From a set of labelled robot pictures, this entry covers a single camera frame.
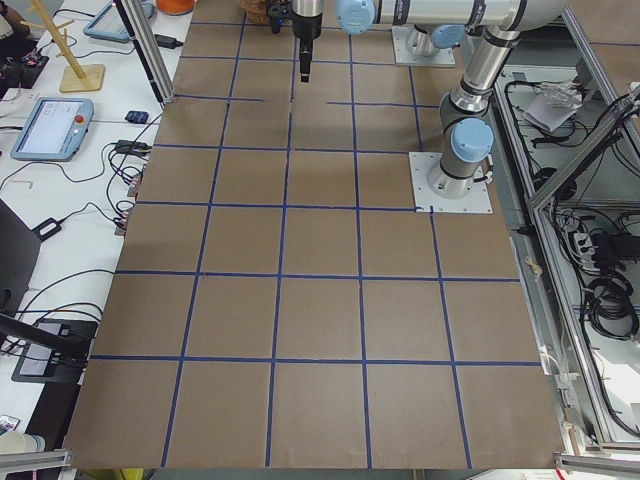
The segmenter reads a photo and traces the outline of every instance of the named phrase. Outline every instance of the wooden stand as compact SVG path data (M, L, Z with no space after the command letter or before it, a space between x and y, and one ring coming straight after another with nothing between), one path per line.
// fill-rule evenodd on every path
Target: wooden stand
M64 22L61 25L53 23L53 19L49 12L42 4L42 0L31 0L30 12L37 12L42 19L44 25L37 25L29 22L22 22L25 25L35 28L44 28L49 31L51 38L56 42L60 53L57 57L64 56L69 62L69 66L65 69L62 76L62 82L60 83L61 93L71 92L94 92L102 88L102 81L104 80L105 67L101 64L85 65L84 68L80 66L76 57L73 56L69 45L67 44L67 29L66 27L73 23L73 20Z

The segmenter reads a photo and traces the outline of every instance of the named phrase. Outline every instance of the blue joint cap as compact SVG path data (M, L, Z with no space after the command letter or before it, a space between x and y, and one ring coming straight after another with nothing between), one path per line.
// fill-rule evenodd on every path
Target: blue joint cap
M460 43L464 35L464 25L442 25L431 34L433 46L439 49L451 48Z
M337 0L336 15L340 28L349 35L369 30L376 17L373 0Z
M493 131L479 118L465 118L451 134L451 148L466 163L479 163L491 152Z

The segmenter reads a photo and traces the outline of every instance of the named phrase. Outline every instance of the orange bowl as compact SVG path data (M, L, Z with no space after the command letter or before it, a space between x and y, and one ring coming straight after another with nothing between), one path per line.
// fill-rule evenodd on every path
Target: orange bowl
M195 4L195 0L156 0L156 5L160 11L169 15L189 13L193 10Z

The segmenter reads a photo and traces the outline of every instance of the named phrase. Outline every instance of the white mounting plate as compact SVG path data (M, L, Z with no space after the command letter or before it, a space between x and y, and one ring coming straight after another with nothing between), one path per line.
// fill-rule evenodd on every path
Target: white mounting plate
M409 153L416 211L429 213L433 209L439 213L493 213L485 182L474 183L469 193L459 200L442 198L431 190L427 173L434 163L440 161L441 156L436 152Z
M453 50L445 48L430 57L416 56L407 49L407 39L413 32L411 27L391 27L393 36L393 51L396 54L396 64L416 65L424 67L446 67L453 68L456 59L453 57Z

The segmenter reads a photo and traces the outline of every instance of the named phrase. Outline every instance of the brown woven object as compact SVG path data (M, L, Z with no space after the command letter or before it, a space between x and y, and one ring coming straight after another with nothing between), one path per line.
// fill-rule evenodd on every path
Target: brown woven object
M247 12L247 18L258 25L269 25L266 0L239 0L240 6Z

